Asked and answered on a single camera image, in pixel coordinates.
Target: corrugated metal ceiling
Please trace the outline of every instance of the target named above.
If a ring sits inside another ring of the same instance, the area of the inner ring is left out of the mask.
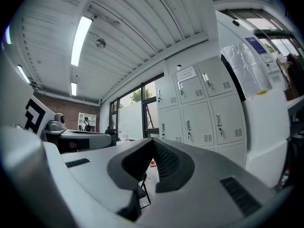
[[[46,89],[100,99],[144,62],[204,31],[202,0],[93,0],[84,15],[94,19],[79,66],[70,65],[74,14],[81,0],[29,0],[22,30],[29,70]],[[104,39],[104,49],[96,46]]]

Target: locker vent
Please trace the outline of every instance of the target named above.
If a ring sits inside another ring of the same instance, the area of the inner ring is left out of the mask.
[[[230,83],[229,82],[224,82],[223,83],[224,89],[230,88]]]
[[[236,134],[236,137],[242,136],[242,134],[243,134],[241,128],[240,128],[240,129],[234,130],[234,132],[235,132],[235,134]]]
[[[181,137],[175,137],[175,141],[176,142],[182,142],[182,139],[181,139]]]
[[[206,142],[212,142],[212,135],[211,134],[210,135],[205,135],[204,140],[205,140],[205,143]]]
[[[172,98],[171,98],[171,104],[176,103],[176,101],[177,101],[177,100],[176,100],[176,97],[172,97]]]
[[[203,95],[203,91],[201,89],[196,90],[195,91],[195,95],[196,95],[196,97],[202,96]]]

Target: plastic sheet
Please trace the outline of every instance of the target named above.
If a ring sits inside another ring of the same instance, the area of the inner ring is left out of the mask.
[[[232,66],[246,99],[254,97],[261,90],[272,89],[262,61],[256,59],[244,43],[224,47],[221,53]]]

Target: locker door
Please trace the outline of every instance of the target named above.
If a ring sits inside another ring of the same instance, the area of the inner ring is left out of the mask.
[[[218,144],[244,139],[240,103],[236,95],[211,101]]]
[[[178,77],[176,76],[176,81],[182,104],[206,98],[199,77],[196,76],[194,78],[178,82]]]
[[[208,103],[185,105],[182,112],[187,136],[185,143],[193,146],[214,145]]]
[[[233,81],[219,58],[209,59],[197,64],[207,88],[209,97],[233,90]]]
[[[173,75],[156,80],[155,91],[158,109],[178,105]]]
[[[160,110],[158,112],[160,138],[184,142],[180,117],[179,108]]]

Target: window frame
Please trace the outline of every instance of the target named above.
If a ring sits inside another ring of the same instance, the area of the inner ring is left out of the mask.
[[[154,82],[155,80],[161,78],[161,77],[164,77],[164,73],[162,74],[159,74],[151,79],[149,79],[148,81],[146,82],[143,82],[141,83],[139,86],[133,88],[132,90],[128,91],[127,93],[123,94],[122,96],[118,97],[117,99],[115,99],[114,101],[112,101],[110,103],[110,112],[109,112],[109,125],[110,125],[110,122],[111,122],[111,116],[112,115],[116,115],[116,140],[118,141],[118,115],[119,115],[119,105],[120,105],[120,99],[125,97],[126,95],[134,92],[135,90],[138,90],[138,89],[141,89],[142,90],[142,93],[141,93],[141,102],[142,102],[142,136],[143,138],[147,138],[148,137],[148,134],[150,133],[154,133],[154,134],[159,134],[159,128],[147,128],[146,125],[147,125],[147,104],[150,104],[150,103],[153,103],[153,102],[156,102],[156,96],[154,97],[151,97],[149,99],[145,99],[146,98],[146,95],[145,95],[145,86],[151,82]],[[116,111],[113,111],[113,106],[115,104],[115,102],[117,102],[117,105],[116,105]]]
[[[261,19],[266,19],[270,23],[274,24],[274,26],[278,27],[277,30],[271,30],[271,29],[259,29],[254,24],[252,24],[250,21],[248,21],[246,18],[242,17],[238,14],[238,12],[251,12],[255,14],[256,16],[260,17]],[[280,50],[275,46],[275,44],[271,41],[272,39],[288,39],[290,43],[294,46],[297,53],[299,54],[297,57],[302,57],[300,51],[298,50],[298,47],[301,47],[299,42],[295,39],[293,34],[284,26],[280,21],[278,21],[275,17],[271,16],[269,13],[262,9],[226,9],[221,11],[222,13],[228,15],[229,17],[233,19],[241,19],[243,22],[247,23],[249,26],[254,28],[251,32],[258,37],[259,39],[266,39],[268,43],[278,52]]]

